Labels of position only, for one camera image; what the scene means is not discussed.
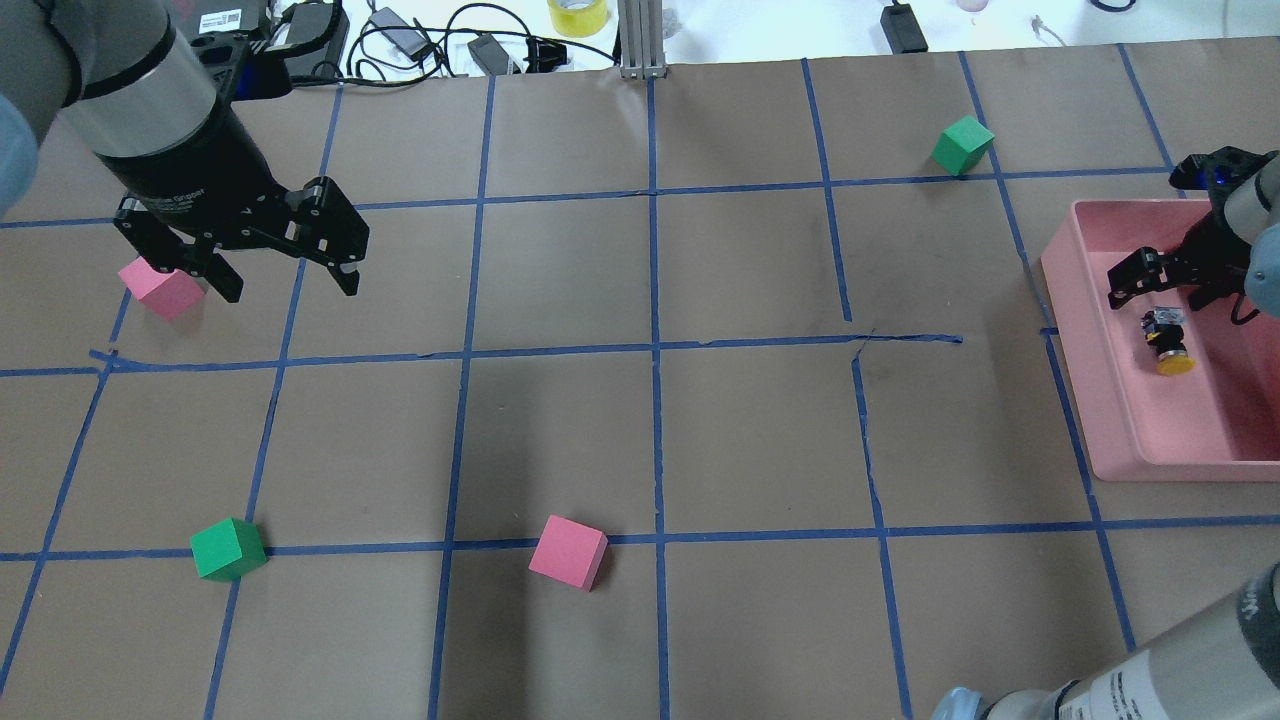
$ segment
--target block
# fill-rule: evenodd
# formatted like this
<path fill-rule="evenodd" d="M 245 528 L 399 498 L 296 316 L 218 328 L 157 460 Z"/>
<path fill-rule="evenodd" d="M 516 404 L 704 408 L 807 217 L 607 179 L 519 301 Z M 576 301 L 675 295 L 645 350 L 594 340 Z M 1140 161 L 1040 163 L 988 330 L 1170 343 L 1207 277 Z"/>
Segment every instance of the block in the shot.
<path fill-rule="evenodd" d="M 982 154 L 996 140 L 992 132 L 973 115 L 942 131 L 938 143 L 933 146 L 933 160 L 952 176 L 961 176 L 982 160 Z"/>
<path fill-rule="evenodd" d="M 165 320 L 173 320 L 205 296 L 205 288 L 187 273 L 157 273 L 142 258 L 116 274 L 133 297 Z"/>
<path fill-rule="evenodd" d="M 608 544 L 609 538 L 600 530 L 552 515 L 543 528 L 543 537 L 538 538 L 538 550 L 529 569 L 591 592 L 595 571 L 600 569 Z"/>
<path fill-rule="evenodd" d="M 257 528 L 236 518 L 191 536 L 191 553 L 196 559 L 196 573 L 220 583 L 229 583 L 266 564 Z"/>

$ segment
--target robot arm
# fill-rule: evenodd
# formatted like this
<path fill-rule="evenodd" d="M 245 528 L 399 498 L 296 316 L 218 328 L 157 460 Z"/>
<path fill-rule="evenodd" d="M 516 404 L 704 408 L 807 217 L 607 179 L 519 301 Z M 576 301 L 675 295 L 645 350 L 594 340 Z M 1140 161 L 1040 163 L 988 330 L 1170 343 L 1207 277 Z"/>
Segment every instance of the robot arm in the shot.
<path fill-rule="evenodd" d="M 1190 286 L 1192 310 L 1210 302 L 1248 296 L 1257 310 L 1280 316 L 1280 156 L 1222 147 L 1192 155 L 1172 172 L 1170 184 L 1208 192 L 1211 211 L 1187 231 L 1170 252 L 1142 247 L 1121 260 L 1107 278 L 1108 301 L 1117 309 L 1133 297 Z M 1233 322 L 1244 318 L 1233 311 Z"/>
<path fill-rule="evenodd" d="M 12 5 L 0 20 L 0 210 L 29 184 L 36 140 L 60 110 L 124 183 L 115 227 L 157 272 L 205 277 L 236 302 L 243 281 L 219 251 L 269 247 L 356 293 L 369 227 L 329 178 L 282 187 L 230 109 L 288 92 L 287 53 L 236 33 L 188 44 L 159 0 Z"/>

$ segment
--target white label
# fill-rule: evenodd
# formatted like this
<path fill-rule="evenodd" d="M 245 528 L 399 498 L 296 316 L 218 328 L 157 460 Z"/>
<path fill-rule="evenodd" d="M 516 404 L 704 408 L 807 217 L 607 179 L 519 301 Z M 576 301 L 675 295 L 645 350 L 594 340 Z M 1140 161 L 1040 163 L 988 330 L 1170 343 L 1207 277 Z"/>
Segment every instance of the white label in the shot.
<path fill-rule="evenodd" d="M 221 13 L 209 13 L 200 17 L 200 32 L 221 32 L 225 29 L 239 29 L 239 17 L 242 10 L 224 10 Z"/>
<path fill-rule="evenodd" d="M 1057 720 L 1169 720 L 1151 683 L 1151 652 L 1143 651 L 1098 676 L 1088 693 L 1062 703 Z"/>

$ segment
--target pink cube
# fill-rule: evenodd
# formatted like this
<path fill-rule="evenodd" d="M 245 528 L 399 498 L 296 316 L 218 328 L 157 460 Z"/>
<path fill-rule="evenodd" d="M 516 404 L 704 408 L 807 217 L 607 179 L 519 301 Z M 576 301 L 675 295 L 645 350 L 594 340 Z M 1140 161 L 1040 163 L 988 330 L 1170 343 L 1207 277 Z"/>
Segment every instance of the pink cube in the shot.
<path fill-rule="evenodd" d="M 187 273 L 157 273 L 138 258 L 116 273 L 140 302 L 165 320 L 173 320 L 205 296 L 205 288 Z"/>
<path fill-rule="evenodd" d="M 538 538 L 538 550 L 529 569 L 591 592 L 595 571 L 600 569 L 608 544 L 609 538 L 600 530 L 552 515 L 543 528 L 543 537 Z"/>

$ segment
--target yellow cap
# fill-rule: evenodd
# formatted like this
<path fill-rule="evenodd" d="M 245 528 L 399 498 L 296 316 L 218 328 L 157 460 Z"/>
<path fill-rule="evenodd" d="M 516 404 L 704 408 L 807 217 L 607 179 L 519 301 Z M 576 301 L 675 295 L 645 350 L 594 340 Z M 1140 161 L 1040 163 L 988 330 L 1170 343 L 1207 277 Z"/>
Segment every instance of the yellow cap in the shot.
<path fill-rule="evenodd" d="M 547 0 L 556 32 L 564 37 L 586 37 L 600 32 L 609 19 L 604 0 Z"/>
<path fill-rule="evenodd" d="M 1156 360 L 1156 372 L 1161 375 L 1180 375 L 1196 366 L 1196 360 L 1181 352 L 1171 352 Z"/>

